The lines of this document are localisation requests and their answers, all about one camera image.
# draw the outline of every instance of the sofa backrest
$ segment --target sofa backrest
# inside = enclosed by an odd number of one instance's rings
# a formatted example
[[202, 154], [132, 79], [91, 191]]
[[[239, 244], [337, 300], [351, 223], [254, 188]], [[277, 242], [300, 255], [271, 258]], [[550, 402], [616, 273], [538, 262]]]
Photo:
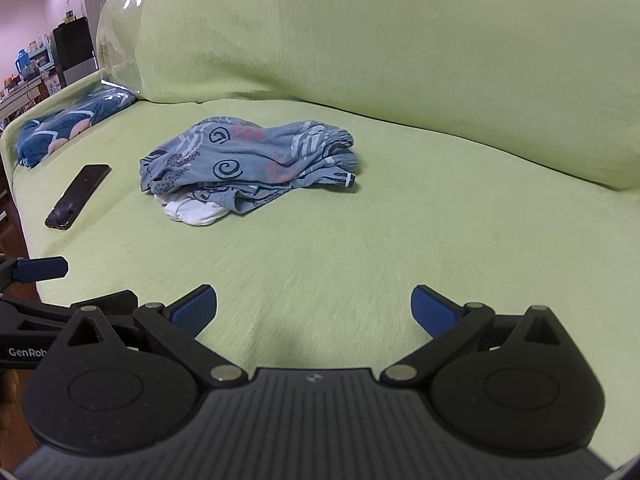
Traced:
[[109, 0], [98, 56], [153, 102], [300, 99], [640, 184], [640, 0]]

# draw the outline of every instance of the black refrigerator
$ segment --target black refrigerator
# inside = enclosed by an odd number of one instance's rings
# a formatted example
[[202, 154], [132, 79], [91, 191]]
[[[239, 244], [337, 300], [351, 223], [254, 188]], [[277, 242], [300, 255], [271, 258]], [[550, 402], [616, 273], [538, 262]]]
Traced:
[[53, 29], [51, 36], [51, 54], [60, 79], [60, 88], [98, 70], [86, 17], [60, 23]]

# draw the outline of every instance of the white cloth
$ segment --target white cloth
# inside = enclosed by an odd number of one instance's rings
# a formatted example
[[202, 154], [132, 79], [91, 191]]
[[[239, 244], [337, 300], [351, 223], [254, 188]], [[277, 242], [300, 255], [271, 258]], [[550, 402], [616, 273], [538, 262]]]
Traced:
[[229, 209], [219, 206], [215, 202], [201, 202], [194, 198], [185, 197], [181, 193], [154, 195], [154, 197], [164, 205], [164, 214], [171, 220], [188, 225], [211, 225], [229, 212]]

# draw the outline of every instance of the smartphone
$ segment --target smartphone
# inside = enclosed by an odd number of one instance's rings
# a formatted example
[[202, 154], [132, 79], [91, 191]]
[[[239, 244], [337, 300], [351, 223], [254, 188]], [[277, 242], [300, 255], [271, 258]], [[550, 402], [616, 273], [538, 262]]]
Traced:
[[108, 164], [87, 164], [82, 168], [51, 210], [44, 225], [63, 231], [69, 229], [110, 171]]

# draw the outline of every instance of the human hand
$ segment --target human hand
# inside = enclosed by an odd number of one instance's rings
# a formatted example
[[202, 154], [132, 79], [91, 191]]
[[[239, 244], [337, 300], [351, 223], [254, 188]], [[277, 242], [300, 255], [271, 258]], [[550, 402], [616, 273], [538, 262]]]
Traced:
[[18, 374], [15, 370], [0, 371], [0, 442], [11, 431], [11, 412], [18, 401]]

